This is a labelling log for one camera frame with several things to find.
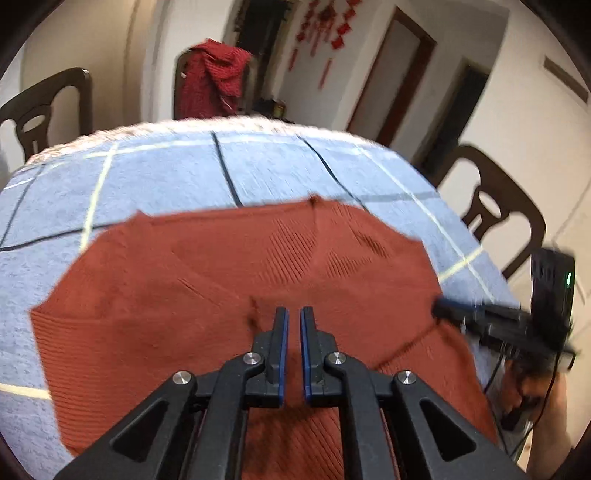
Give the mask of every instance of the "person's arm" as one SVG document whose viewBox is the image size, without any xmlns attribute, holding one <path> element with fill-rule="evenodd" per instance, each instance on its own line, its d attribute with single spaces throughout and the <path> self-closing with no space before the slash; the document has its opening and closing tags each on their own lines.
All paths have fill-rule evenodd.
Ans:
<svg viewBox="0 0 591 480">
<path fill-rule="evenodd" d="M 505 364 L 502 402 L 506 411 L 521 404 L 521 395 L 511 374 L 511 363 Z M 551 381 L 551 374 L 539 378 L 526 378 L 521 383 L 521 393 L 530 397 L 544 398 Z M 558 373 L 548 397 L 544 414 L 534 428 L 527 475 L 531 480 L 549 480 L 562 465 L 572 447 L 566 433 L 566 376 Z M 539 418 L 541 404 L 534 410 L 530 420 Z"/>
</svg>

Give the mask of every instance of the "dark wooden chair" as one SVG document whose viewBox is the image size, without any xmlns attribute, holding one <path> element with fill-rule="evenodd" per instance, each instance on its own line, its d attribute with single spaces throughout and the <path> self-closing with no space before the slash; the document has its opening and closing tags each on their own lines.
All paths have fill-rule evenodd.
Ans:
<svg viewBox="0 0 591 480">
<path fill-rule="evenodd" d="M 174 105 L 173 119 L 180 120 L 180 101 L 183 93 L 183 84 L 185 79 L 185 67 L 193 52 L 190 48 L 182 52 L 177 57 L 176 70 L 174 72 Z M 258 61 L 251 57 L 248 65 L 242 74 L 242 99 L 238 103 L 238 115 L 250 115 L 255 101 L 256 78 L 258 75 Z"/>
<path fill-rule="evenodd" d="M 503 270 L 503 276 L 509 278 L 527 260 L 531 253 L 542 246 L 546 233 L 544 217 L 535 206 L 531 198 L 507 175 L 493 160 L 484 155 L 476 147 L 460 145 L 448 154 L 442 164 L 432 174 L 426 174 L 426 178 L 437 188 L 452 169 L 454 163 L 461 159 L 471 161 L 480 172 L 480 185 L 476 187 L 472 195 L 472 203 L 462 221 L 469 226 L 480 215 L 480 225 L 474 231 L 478 241 L 493 226 L 505 222 L 512 212 L 522 213 L 529 221 L 531 236 L 529 243 L 519 252 L 515 258 Z M 493 214 L 480 200 L 479 193 L 488 194 L 501 211 L 500 216 Z"/>
<path fill-rule="evenodd" d="M 0 108 L 0 125 L 6 120 L 16 123 L 17 138 L 25 151 L 25 162 L 34 154 L 49 146 L 47 128 L 51 120 L 51 103 L 56 95 L 68 86 L 75 87 L 78 102 L 80 135 L 92 133 L 92 80 L 90 73 L 73 68 L 56 73 L 36 83 L 10 99 Z M 36 127 L 25 130 L 25 124 L 35 117 L 43 120 Z"/>
</svg>

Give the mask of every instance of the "red sweater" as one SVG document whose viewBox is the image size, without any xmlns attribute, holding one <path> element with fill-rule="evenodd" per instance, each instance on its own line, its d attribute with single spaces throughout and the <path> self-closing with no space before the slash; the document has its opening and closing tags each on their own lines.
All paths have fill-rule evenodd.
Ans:
<svg viewBox="0 0 591 480">
<path fill-rule="evenodd" d="M 180 118 L 236 115 L 242 73 L 252 55 L 211 38 L 192 50 L 184 72 Z"/>
<path fill-rule="evenodd" d="M 416 372 L 491 440 L 470 350 L 430 310 L 441 293 L 421 242 L 370 214 L 311 199 L 110 228 L 31 312 L 61 438 L 82 452 L 172 373 L 203 374 L 250 349 L 276 306 L 312 305 L 339 349 Z M 303 404 L 290 322 L 286 406 L 251 410 L 243 477 L 342 478 L 338 412 Z"/>
</svg>

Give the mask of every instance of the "blue tablecloth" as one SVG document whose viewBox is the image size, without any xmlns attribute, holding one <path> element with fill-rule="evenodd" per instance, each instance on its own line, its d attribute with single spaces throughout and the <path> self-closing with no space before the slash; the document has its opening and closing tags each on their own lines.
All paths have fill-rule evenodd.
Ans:
<svg viewBox="0 0 591 480">
<path fill-rule="evenodd" d="M 28 311 L 94 236 L 137 210 L 161 215 L 318 193 L 421 239 L 445 295 L 515 304 L 433 187 L 393 151 L 348 134 L 244 117 L 165 122 L 99 132 L 32 160 L 0 193 L 0 431 L 37 480 L 53 478 L 71 456 Z M 493 359 L 473 351 L 484 383 Z"/>
</svg>

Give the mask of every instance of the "door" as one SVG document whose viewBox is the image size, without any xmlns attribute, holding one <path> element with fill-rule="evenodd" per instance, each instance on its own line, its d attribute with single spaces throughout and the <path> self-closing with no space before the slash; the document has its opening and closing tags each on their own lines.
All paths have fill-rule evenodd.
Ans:
<svg viewBox="0 0 591 480">
<path fill-rule="evenodd" d="M 287 0 L 251 0 L 246 9 L 236 46 L 258 59 L 255 99 L 261 94 L 277 33 L 290 9 Z"/>
<path fill-rule="evenodd" d="M 423 160 L 417 162 L 418 169 L 425 176 L 437 171 L 445 156 L 457 147 L 487 79 L 488 74 L 471 65 L 465 65 L 456 90 L 447 104 L 446 113 L 440 120 L 432 140 L 423 150 L 426 152 Z"/>
<path fill-rule="evenodd" d="M 434 40 L 397 8 L 347 131 L 388 147 L 408 110 L 434 47 Z"/>
</svg>

